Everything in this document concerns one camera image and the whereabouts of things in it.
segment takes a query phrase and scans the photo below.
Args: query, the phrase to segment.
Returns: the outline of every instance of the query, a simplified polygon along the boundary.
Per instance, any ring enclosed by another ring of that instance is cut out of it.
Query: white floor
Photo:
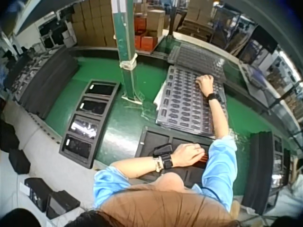
[[[35,120],[22,108],[9,101],[4,110],[7,123],[14,126],[16,135],[20,140],[19,149],[23,149],[31,163],[29,175],[19,175],[14,172],[8,154],[1,151],[0,163],[0,217],[7,212],[19,208],[26,208],[34,213],[40,224],[46,226],[47,218],[41,213],[29,198],[18,190],[18,182],[24,182],[27,177],[41,177],[54,190],[66,190],[81,202],[85,209],[93,208],[93,179],[96,170],[86,169],[59,154],[60,136],[44,131],[41,123],[37,125]],[[98,168],[105,166],[96,163]],[[79,211],[74,211],[74,219]],[[66,222],[63,217],[55,226],[61,226],[60,222]]]

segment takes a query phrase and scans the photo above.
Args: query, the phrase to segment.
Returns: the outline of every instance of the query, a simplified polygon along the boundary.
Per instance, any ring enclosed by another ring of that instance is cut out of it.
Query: white watch
[[[159,157],[154,157],[153,160],[155,161],[156,165],[156,172],[159,173],[163,168],[163,163],[162,163],[162,158]]]

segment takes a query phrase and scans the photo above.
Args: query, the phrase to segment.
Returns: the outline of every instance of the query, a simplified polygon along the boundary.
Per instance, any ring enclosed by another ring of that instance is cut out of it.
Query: wristwatch
[[[171,169],[172,168],[172,161],[171,161],[171,156],[170,154],[163,154],[160,155],[162,158],[162,163],[164,169]]]
[[[207,97],[206,99],[207,99],[208,102],[209,102],[210,100],[213,100],[213,99],[217,99],[217,100],[219,101],[219,103],[222,102],[221,97],[220,97],[218,94],[216,94],[216,93],[211,93],[211,94],[209,94],[208,97]]]

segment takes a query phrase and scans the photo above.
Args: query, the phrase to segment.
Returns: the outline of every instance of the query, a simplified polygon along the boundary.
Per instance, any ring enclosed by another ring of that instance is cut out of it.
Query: dark hair
[[[80,214],[74,221],[69,222],[64,227],[123,227],[113,217],[104,212],[90,210]]]

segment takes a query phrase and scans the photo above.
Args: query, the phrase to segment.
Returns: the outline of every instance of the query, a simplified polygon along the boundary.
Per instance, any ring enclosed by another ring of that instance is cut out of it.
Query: red box
[[[152,51],[158,43],[157,37],[144,36],[141,38],[141,50]]]
[[[135,35],[134,36],[134,47],[137,50],[141,49],[141,36],[140,35]]]
[[[141,49],[141,38],[146,35],[146,32],[139,31],[134,36],[134,46],[137,50]]]
[[[135,27],[135,31],[145,31],[146,30],[146,18],[135,17],[134,27]]]

